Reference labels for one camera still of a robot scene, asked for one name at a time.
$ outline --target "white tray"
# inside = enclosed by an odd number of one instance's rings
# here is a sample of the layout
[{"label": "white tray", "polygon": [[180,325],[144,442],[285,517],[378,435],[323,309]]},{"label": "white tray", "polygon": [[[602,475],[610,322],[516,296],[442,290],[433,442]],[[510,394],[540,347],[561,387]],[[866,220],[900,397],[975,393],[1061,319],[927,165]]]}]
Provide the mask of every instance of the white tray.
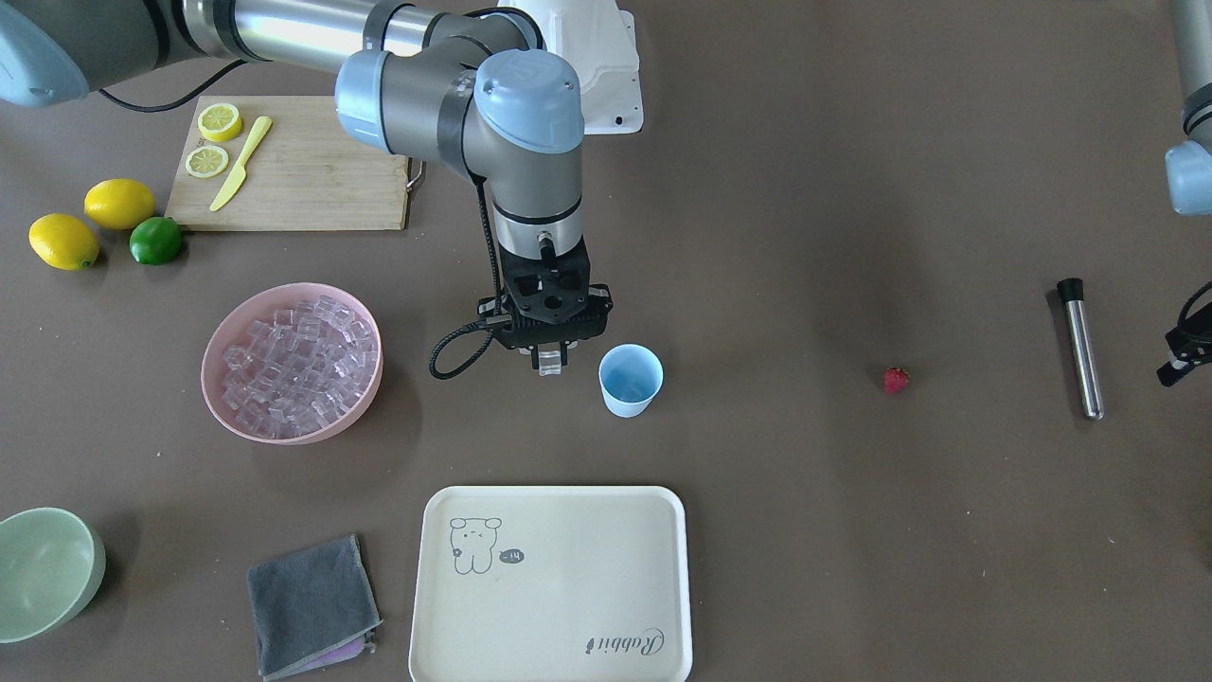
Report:
[{"label": "white tray", "polygon": [[425,505],[417,682],[684,681],[686,514],[659,487],[454,487]]}]

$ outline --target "black pen cap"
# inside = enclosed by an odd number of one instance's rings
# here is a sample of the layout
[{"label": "black pen cap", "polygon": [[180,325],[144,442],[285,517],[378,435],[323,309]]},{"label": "black pen cap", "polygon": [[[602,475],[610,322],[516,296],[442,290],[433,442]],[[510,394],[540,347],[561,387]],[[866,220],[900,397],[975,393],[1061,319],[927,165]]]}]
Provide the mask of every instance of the black pen cap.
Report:
[{"label": "black pen cap", "polygon": [[1081,290],[1081,280],[1076,276],[1057,281],[1057,291],[1060,292],[1060,299],[1065,303],[1086,298],[1085,292]]}]

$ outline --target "blue cup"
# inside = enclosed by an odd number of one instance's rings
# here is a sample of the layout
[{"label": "blue cup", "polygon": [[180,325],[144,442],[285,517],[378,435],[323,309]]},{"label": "blue cup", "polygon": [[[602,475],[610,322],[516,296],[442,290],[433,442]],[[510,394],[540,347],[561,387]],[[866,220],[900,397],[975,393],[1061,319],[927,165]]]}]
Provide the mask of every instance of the blue cup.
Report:
[{"label": "blue cup", "polygon": [[665,371],[656,354],[635,344],[611,349],[598,366],[606,408],[622,418],[633,418],[648,407],[664,384]]}]

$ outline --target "cartoon drawing on tray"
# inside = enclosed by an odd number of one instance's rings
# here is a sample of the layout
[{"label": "cartoon drawing on tray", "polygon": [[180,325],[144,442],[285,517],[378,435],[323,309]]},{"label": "cartoon drawing on tray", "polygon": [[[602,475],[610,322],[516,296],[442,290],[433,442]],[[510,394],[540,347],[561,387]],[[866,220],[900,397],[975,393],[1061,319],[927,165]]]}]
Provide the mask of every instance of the cartoon drawing on tray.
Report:
[{"label": "cartoon drawing on tray", "polygon": [[497,544],[499,518],[452,518],[451,549],[454,571],[459,575],[487,573],[492,568],[492,548]]}]

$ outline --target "wooden cutting board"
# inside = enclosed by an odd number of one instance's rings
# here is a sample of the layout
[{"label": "wooden cutting board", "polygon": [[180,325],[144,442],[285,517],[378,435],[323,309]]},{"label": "wooden cutting board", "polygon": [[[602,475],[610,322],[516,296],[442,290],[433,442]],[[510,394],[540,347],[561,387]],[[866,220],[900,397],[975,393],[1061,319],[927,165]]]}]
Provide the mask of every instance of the wooden cutting board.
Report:
[{"label": "wooden cutting board", "polygon": [[[198,114],[216,102],[240,109],[244,130],[235,139],[208,142],[198,131]],[[262,115],[273,118],[274,125],[248,160],[248,177],[225,206],[211,212],[227,171],[199,179],[185,171],[185,156],[202,144],[216,144],[235,164],[252,121]],[[332,97],[201,97],[165,214],[193,230],[404,229],[408,161],[345,134]]]}]

